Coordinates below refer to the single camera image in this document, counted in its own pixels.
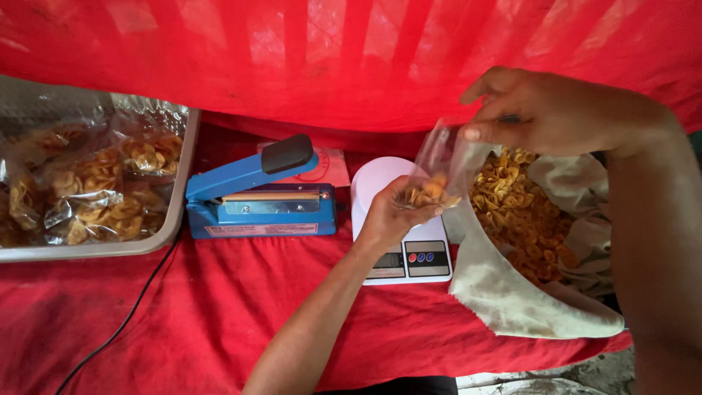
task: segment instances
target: impulse heat sealer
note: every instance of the impulse heat sealer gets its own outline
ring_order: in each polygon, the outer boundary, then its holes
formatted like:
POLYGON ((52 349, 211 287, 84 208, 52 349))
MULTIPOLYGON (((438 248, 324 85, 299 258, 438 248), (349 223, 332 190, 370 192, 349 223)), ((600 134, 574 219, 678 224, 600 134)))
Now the impulse heat sealer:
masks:
POLYGON ((192 237, 334 234, 331 184, 269 184, 317 163, 310 137, 296 134, 260 154, 192 176, 185 191, 192 237))

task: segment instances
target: white scale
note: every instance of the white scale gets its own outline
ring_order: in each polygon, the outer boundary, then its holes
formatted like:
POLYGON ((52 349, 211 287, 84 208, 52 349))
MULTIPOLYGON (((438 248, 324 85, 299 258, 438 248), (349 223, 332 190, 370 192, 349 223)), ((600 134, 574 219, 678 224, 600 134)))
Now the white scale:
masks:
MULTIPOLYGON (((426 173, 400 157, 379 157, 366 163, 351 182, 353 240, 361 231, 373 197, 399 176, 426 173)), ((453 269, 441 216, 412 228, 400 245, 383 255, 363 285, 434 283, 451 280, 453 269)))

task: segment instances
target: concrete floor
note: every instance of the concrete floor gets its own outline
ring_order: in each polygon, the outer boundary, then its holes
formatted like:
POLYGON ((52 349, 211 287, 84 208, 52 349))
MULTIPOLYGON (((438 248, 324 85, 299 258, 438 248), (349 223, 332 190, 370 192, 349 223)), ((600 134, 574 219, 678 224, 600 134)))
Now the concrete floor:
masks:
POLYGON ((456 378, 459 395, 527 394, 525 386, 538 385, 544 395, 635 395, 634 349, 602 354, 562 368, 519 373, 480 373, 456 378))

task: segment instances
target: hand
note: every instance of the hand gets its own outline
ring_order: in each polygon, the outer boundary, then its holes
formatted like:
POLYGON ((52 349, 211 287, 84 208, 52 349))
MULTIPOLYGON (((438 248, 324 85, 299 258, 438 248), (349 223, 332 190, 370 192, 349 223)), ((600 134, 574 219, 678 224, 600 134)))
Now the hand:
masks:
POLYGON ((682 130, 669 109, 647 96, 545 72, 493 67, 461 103, 483 95, 483 107, 461 129, 463 138, 544 155, 608 150, 629 156, 682 130), (519 115, 520 122, 499 122, 504 115, 519 115))
POLYGON ((399 245, 405 235, 418 224, 425 224, 444 209, 438 205, 425 206, 420 209, 403 209, 395 202, 397 194, 409 182, 408 176, 397 177, 373 198, 371 208, 366 215, 361 233, 356 238, 354 249, 385 254, 399 245))

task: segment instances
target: black power cord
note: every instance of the black power cord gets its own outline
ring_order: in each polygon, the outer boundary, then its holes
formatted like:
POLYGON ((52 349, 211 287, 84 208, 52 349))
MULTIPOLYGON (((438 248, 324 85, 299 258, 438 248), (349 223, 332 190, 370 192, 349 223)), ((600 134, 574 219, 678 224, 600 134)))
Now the black power cord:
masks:
POLYGON ((98 347, 97 349, 93 350, 93 352, 91 352, 90 354, 88 354, 87 357, 83 358, 83 360, 82 360, 78 365, 76 365, 76 367, 73 368, 73 370, 71 370, 71 373, 69 373, 68 376, 63 380, 63 382, 62 382, 61 385, 58 387, 58 389, 56 390, 56 393, 54 393, 54 395, 59 395, 59 394, 61 393, 61 391, 63 391, 63 389, 68 385, 68 382, 73 378, 73 376, 75 376, 76 373, 78 373, 78 370, 80 370, 80 369, 83 367, 83 365, 85 365, 86 363, 88 363, 88 361, 91 360, 97 353, 99 353, 100 351, 102 351, 102 349, 104 349, 105 347, 107 347, 107 345, 108 345, 110 342, 112 342, 112 340, 114 340, 114 338, 117 337, 117 335, 119 335, 119 333, 124 329, 124 327, 127 326, 127 323, 129 322, 129 320, 130 320, 130 319, 132 318, 132 316, 134 315, 134 312, 136 311, 136 308, 139 306, 139 302, 141 302, 141 298, 142 298, 142 297, 144 296, 144 294, 146 293, 146 289, 149 287, 149 284, 151 284, 151 280, 153 280, 154 277, 156 277, 156 273, 158 273, 159 270, 161 270, 161 267, 164 265, 164 263, 166 263, 166 260, 168 259, 168 257, 169 257, 169 256, 171 255, 171 253, 173 252, 173 249, 176 248, 176 245, 178 244, 178 241, 180 241, 180 234, 181 234, 182 232, 183 232, 183 227, 181 226, 180 229, 178 229, 178 233, 176 233, 176 235, 175 235, 175 239, 173 239, 173 244, 171 245, 171 248, 168 249, 168 251, 166 252, 166 255, 164 255, 164 258, 161 259, 161 262, 159 262, 159 265, 156 266, 156 268, 154 269, 154 272, 151 273, 151 276, 150 276, 149 279, 146 281, 146 284, 144 285, 144 288, 141 290, 141 293, 139 294, 139 297, 136 299, 136 302, 134 303, 134 307, 132 307, 131 311, 129 312, 129 315, 127 315, 127 318, 124 319, 124 322, 122 323, 122 325, 120 325, 119 328, 117 328, 117 331, 115 331, 115 333, 113 333, 112 336, 110 336, 110 338, 107 339, 107 341, 106 341, 105 343, 102 344, 102 346, 100 346, 100 347, 98 347))

